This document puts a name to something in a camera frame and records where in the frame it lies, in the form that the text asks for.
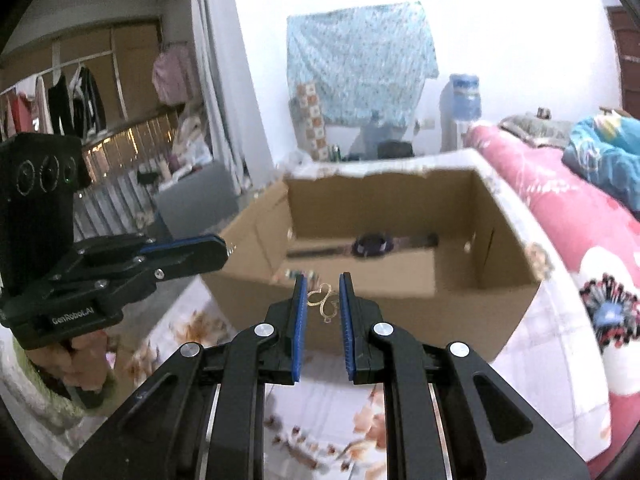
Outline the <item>left hand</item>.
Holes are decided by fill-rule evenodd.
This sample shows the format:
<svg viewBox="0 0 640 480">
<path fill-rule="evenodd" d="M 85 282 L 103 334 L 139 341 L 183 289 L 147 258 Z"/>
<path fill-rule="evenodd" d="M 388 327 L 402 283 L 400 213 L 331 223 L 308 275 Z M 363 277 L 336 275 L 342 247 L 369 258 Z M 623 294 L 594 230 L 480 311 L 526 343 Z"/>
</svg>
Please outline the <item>left hand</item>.
<svg viewBox="0 0 640 480">
<path fill-rule="evenodd" d="M 26 350 L 25 356 L 44 390 L 95 410 L 108 395 L 111 367 L 107 343 L 107 333 L 97 330 L 65 344 Z"/>
</svg>

